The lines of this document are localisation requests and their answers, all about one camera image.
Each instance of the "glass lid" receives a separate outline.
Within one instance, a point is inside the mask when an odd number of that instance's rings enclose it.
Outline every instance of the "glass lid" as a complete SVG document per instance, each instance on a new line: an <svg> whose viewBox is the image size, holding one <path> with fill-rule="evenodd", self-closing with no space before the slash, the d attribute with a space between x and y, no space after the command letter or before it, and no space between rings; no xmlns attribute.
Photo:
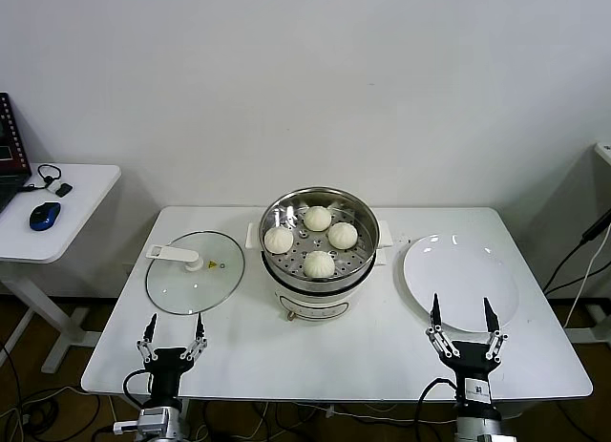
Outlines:
<svg viewBox="0 0 611 442"><path fill-rule="evenodd" d="M169 313L190 315L219 305L244 273L240 246L220 232L193 232L157 249L147 254L154 260L146 273L146 292L153 304ZM192 260L196 254L194 263L183 259Z"/></svg>

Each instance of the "blue mouse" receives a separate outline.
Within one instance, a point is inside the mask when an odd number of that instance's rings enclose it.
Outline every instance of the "blue mouse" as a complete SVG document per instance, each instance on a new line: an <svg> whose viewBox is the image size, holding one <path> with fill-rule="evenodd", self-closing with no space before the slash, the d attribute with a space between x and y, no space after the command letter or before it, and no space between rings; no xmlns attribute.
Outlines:
<svg viewBox="0 0 611 442"><path fill-rule="evenodd" d="M55 224L59 216L61 205L56 201L45 201L32 210L30 215L30 229L47 230Z"/></svg>

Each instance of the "lid handle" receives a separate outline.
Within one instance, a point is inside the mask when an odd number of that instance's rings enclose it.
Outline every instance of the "lid handle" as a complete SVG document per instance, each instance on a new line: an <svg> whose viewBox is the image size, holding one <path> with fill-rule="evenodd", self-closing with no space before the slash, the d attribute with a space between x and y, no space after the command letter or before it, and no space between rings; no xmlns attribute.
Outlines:
<svg viewBox="0 0 611 442"><path fill-rule="evenodd" d="M148 259L184 263L184 268L190 272L195 272L203 267L203 259L200 253L190 249L175 248L174 246L152 244L146 252L146 257Z"/></svg>

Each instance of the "steamed bun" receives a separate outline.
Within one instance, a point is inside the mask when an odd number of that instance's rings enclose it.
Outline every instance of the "steamed bun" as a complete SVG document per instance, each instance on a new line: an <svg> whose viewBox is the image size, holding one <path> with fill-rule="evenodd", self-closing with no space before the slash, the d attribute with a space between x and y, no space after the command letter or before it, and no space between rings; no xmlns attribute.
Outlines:
<svg viewBox="0 0 611 442"><path fill-rule="evenodd" d="M272 254L283 254L293 245L293 234L284 227L273 227L263 237L265 248Z"/></svg>
<svg viewBox="0 0 611 442"><path fill-rule="evenodd" d="M331 225L331 213L324 206L310 206L304 214L304 224L309 230L321 232Z"/></svg>
<svg viewBox="0 0 611 442"><path fill-rule="evenodd" d="M312 251L304 259L304 273L310 278L328 278L335 272L335 261L325 251Z"/></svg>
<svg viewBox="0 0 611 442"><path fill-rule="evenodd" d="M337 249L348 249L358 239L356 228L348 222L337 222L328 229L328 242Z"/></svg>

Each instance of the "white table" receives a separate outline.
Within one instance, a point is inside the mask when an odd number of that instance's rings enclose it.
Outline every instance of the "white table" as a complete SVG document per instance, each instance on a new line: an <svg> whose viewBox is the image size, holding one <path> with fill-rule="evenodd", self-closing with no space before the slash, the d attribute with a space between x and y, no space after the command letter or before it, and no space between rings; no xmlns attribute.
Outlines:
<svg viewBox="0 0 611 442"><path fill-rule="evenodd" d="M592 391L579 358L543 297L529 267L498 214L489 208L377 208L394 247L388 265L376 266L364 281L358 306L331 321L289 322L275 302L275 282L261 255L245 250L242 282L223 304L204 313L208 348L182 376L180 395L190 398L290 401L416 401L435 377L452 377L424 334L428 316L411 299L402 274L408 240L433 233L470 234L491 243L514 272L520 306L504 331L500 368L490 376L495 400L523 401L587 396ZM244 243L257 207L168 207L161 211L146 249L197 230L218 230ZM148 262L141 253L95 348L81 385L96 393L121 394L124 377L142 368L136 341L158 313L155 347L187 346L196 317L156 309L145 290ZM479 334L458 339L484 340ZM130 382L146 393L145 376ZM436 387L430 400L451 401L453 392Z"/></svg>
<svg viewBox="0 0 611 442"><path fill-rule="evenodd" d="M44 184L36 174L37 166L32 164L33 175L28 184ZM11 351L33 313L38 313L61 332L42 367L42 371L47 373L57 370L70 346L94 347L100 333L81 329L80 324L87 315L87 308L78 307L69 317L16 263L52 263L58 260L121 173L115 165L56 163L55 166L61 169L62 179L74 187L72 192L64 198L46 189L21 193L0 213L0 281L30 308L7 341L7 349ZM58 201L61 203L61 211L52 228L35 232L29 226L30 213L45 201ZM2 351L0 365L5 359L6 355Z"/></svg>

